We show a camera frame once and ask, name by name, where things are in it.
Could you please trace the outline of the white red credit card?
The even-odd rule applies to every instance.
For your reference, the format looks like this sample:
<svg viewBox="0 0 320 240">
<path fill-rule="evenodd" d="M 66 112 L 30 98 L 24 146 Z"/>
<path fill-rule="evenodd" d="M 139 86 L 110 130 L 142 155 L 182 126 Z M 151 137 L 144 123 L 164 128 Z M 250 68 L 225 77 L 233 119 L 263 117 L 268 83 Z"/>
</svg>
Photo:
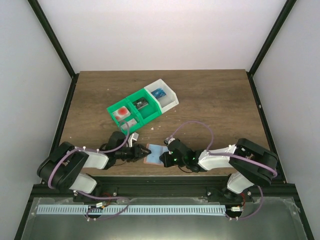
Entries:
<svg viewBox="0 0 320 240">
<path fill-rule="evenodd" d="M 122 125 L 120 126 L 120 128 L 123 130 L 123 131 L 126 131 L 128 128 L 132 128 L 133 126 L 135 126 L 137 124 L 137 120 L 135 118 L 132 118 L 128 121 L 123 121 L 122 122 Z"/>
</svg>

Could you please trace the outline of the green front plastic bin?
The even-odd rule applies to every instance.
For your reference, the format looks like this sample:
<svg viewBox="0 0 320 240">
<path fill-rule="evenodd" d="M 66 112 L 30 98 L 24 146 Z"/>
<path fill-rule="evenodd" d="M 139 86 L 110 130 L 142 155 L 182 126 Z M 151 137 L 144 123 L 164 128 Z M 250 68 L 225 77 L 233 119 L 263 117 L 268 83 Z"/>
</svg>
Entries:
<svg viewBox="0 0 320 240">
<path fill-rule="evenodd" d="M 111 119 L 116 123 L 123 133 L 126 133 L 129 125 L 129 132 L 133 133 L 143 126 L 142 116 L 136 107 L 127 98 L 106 108 Z"/>
</svg>

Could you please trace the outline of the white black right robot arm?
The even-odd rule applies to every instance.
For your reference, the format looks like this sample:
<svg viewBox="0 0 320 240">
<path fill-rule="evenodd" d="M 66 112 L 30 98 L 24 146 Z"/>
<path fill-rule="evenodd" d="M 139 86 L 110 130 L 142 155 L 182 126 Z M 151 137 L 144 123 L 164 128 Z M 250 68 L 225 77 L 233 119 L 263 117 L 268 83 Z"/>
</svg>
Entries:
<svg viewBox="0 0 320 240">
<path fill-rule="evenodd" d="M 160 155 L 159 160 L 166 168 L 185 167 L 192 173 L 235 169 L 222 188 L 223 198 L 229 202 L 236 200 L 249 187 L 269 186 L 278 175 L 277 155 L 246 138 L 216 150 L 192 150 L 173 137 L 164 142 L 167 151 Z"/>
</svg>

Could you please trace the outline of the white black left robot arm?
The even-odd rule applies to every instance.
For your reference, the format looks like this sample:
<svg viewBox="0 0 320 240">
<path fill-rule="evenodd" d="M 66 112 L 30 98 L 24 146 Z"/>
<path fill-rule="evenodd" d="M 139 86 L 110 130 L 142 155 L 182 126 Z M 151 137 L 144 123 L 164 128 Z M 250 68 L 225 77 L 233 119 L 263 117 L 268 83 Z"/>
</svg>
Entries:
<svg viewBox="0 0 320 240">
<path fill-rule="evenodd" d="M 114 131 L 107 143 L 98 149 L 76 147 L 65 141 L 61 143 L 38 167 L 37 175 L 50 189 L 61 192 L 67 190 L 83 192 L 91 202 L 97 202 L 102 189 L 92 176 L 82 173 L 82 169 L 108 170 L 118 160 L 136 162 L 148 157 L 152 151 L 137 144 L 139 135 Z"/>
</svg>

